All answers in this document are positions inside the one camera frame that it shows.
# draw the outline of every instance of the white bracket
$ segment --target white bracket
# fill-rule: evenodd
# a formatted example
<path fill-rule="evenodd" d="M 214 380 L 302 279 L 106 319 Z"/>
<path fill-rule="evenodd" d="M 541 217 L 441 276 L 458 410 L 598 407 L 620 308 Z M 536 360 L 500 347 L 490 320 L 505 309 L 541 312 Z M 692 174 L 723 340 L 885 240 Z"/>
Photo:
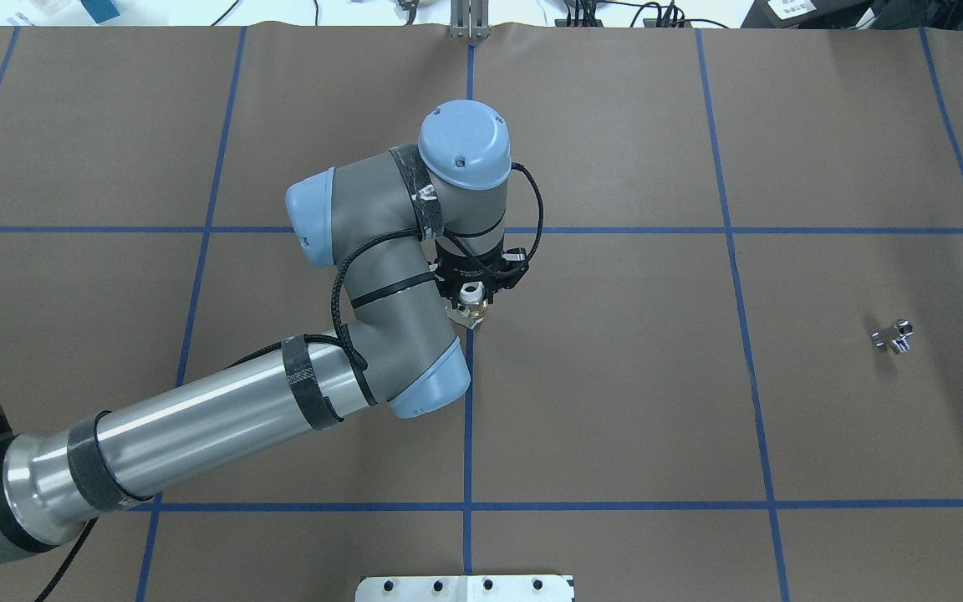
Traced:
<path fill-rule="evenodd" d="M 459 575 L 367 578 L 355 602 L 574 602 L 569 575 Z"/>
<path fill-rule="evenodd" d="M 489 38 L 489 0 L 451 0 L 448 35 L 463 39 Z"/>

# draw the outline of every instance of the blue joint cap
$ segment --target blue joint cap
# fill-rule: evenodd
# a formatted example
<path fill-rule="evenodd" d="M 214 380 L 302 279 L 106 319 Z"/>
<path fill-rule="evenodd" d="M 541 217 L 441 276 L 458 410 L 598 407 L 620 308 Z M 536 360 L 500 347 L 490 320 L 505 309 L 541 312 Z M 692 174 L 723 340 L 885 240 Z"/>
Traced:
<path fill-rule="evenodd" d="M 458 400 L 470 385 L 471 372 L 466 369 L 466 358 L 457 338 L 423 375 L 389 401 L 389 405 L 397 418 L 415 418 Z"/>
<path fill-rule="evenodd" d="M 333 167 L 284 193 L 284 206 L 299 239 L 299 246 L 314 266 L 333 264 Z"/>
<path fill-rule="evenodd" d="M 418 153 L 433 174 L 470 191 L 500 186 L 512 172 L 504 118 L 477 100 L 451 100 L 426 115 Z"/>

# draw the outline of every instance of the silver metal tube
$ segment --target silver metal tube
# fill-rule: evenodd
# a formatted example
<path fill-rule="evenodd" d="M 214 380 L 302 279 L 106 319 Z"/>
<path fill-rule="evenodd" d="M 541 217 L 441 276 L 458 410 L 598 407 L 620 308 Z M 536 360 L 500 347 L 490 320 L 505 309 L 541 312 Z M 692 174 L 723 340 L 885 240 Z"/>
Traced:
<path fill-rule="evenodd" d="M 337 416 L 367 407 L 344 352 L 310 345 L 314 377 Z M 144 497 L 310 431 L 280 351 L 103 416 L 96 438 L 120 487 Z M 17 522 L 61 544 L 100 514 L 69 472 L 69 431 L 23 434 L 8 449 L 3 485 Z"/>

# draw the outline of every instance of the light blue cap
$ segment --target light blue cap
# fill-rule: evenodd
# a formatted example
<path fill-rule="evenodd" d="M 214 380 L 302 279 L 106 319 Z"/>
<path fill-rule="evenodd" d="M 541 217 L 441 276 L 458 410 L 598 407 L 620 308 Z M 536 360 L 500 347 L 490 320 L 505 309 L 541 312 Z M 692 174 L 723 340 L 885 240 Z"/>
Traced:
<path fill-rule="evenodd" d="M 426 115 L 418 152 L 433 174 L 470 191 L 500 186 L 512 172 L 504 118 L 477 100 L 451 100 Z"/>
<path fill-rule="evenodd" d="M 314 266 L 333 264 L 333 167 L 292 184 L 284 206 L 299 246 Z"/>
<path fill-rule="evenodd" d="M 457 338 L 423 375 L 389 401 L 389 405 L 397 418 L 415 418 L 458 400 L 470 385 L 471 372 L 466 368 Z"/>

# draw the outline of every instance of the robotic arm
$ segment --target robotic arm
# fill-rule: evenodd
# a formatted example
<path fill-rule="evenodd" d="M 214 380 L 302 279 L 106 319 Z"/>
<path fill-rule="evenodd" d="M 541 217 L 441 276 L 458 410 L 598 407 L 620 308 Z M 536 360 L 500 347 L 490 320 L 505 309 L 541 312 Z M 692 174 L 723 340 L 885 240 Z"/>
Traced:
<path fill-rule="evenodd" d="M 448 317 L 473 328 L 536 251 L 536 241 L 530 254 L 503 248 L 513 167 L 524 171 L 496 111 L 444 103 L 417 145 L 329 169 L 286 194 L 310 262 L 338 267 L 333 331 L 293 336 L 54 434 L 13 436 L 0 406 L 0 563 L 56 548 L 104 512 L 360 409 L 387 403 L 414 418 L 462 396 L 470 373 Z M 425 240 L 436 240 L 438 262 L 425 259 Z M 341 286 L 351 324 L 340 321 Z"/>

